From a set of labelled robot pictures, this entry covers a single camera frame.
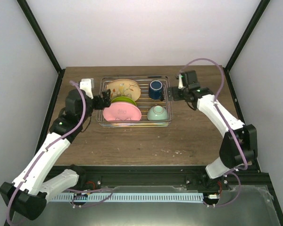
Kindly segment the pink plate with bird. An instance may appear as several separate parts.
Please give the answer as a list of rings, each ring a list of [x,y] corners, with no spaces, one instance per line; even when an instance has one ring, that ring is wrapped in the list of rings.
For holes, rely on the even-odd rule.
[[[128,97],[136,101],[141,96],[141,89],[139,84],[130,79],[114,80],[106,85],[106,89],[111,91],[111,100],[117,97]]]

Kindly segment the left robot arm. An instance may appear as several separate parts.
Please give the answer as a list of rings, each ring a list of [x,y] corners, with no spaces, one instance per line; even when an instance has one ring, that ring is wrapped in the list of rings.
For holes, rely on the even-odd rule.
[[[13,182],[4,182],[0,186],[8,211],[13,210],[35,220],[59,193],[73,188],[80,192],[86,187],[86,173],[75,165],[70,165],[48,181],[45,178],[60,155],[82,132],[83,124],[92,112],[110,106],[110,97],[110,90],[94,97],[89,97],[82,89],[69,91],[65,107],[53,122],[37,154]]]

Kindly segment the dark blue mug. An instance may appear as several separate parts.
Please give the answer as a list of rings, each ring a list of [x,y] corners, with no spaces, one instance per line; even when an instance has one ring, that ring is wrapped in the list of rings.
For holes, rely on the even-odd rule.
[[[164,101],[164,86],[161,81],[154,80],[149,84],[148,95],[153,100]]]

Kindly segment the mint green bowl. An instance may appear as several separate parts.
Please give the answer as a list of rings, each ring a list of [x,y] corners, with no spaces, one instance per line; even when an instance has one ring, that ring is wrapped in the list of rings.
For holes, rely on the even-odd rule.
[[[165,121],[168,119],[167,110],[160,105],[153,106],[148,110],[147,119],[149,121]]]

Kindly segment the chrome wire dish rack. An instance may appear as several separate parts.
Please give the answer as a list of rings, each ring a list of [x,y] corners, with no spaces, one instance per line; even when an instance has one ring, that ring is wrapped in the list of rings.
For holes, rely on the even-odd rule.
[[[106,90],[106,85],[114,80],[130,79],[136,81],[141,89],[141,96],[136,100],[137,107],[141,111],[141,119],[139,121],[106,121],[103,117],[103,110],[97,112],[97,121],[103,127],[164,127],[168,126],[172,121],[172,103],[168,97],[167,89],[169,88],[169,78],[167,76],[130,76],[130,77],[104,77],[101,80],[100,92]],[[148,95],[149,84],[158,80],[164,86],[164,101],[153,100]],[[167,110],[168,119],[165,121],[149,121],[147,119],[148,110],[156,105],[160,105]]]

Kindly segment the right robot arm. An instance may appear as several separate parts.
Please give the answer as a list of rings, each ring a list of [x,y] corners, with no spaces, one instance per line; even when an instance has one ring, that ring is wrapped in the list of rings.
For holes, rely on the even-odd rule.
[[[191,103],[193,110],[205,114],[220,132],[223,141],[219,157],[207,165],[206,174],[200,177],[200,184],[210,190],[217,184],[217,178],[230,172],[246,170],[248,163],[258,156],[257,130],[235,118],[215,99],[207,88],[168,88],[168,95],[174,101],[184,100]]]

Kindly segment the lime green plate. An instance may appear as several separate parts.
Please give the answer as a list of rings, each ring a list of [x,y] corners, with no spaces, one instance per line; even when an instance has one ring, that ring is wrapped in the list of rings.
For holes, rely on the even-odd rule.
[[[116,103],[116,102],[127,102],[133,104],[134,106],[137,106],[136,102],[129,97],[116,97],[113,100],[111,100],[111,103]]]

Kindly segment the plain pink plate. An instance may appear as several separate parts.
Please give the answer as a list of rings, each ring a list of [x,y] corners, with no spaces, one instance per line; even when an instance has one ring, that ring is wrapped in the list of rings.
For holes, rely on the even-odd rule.
[[[138,107],[127,102],[115,102],[103,110],[106,121],[139,121],[142,113]]]

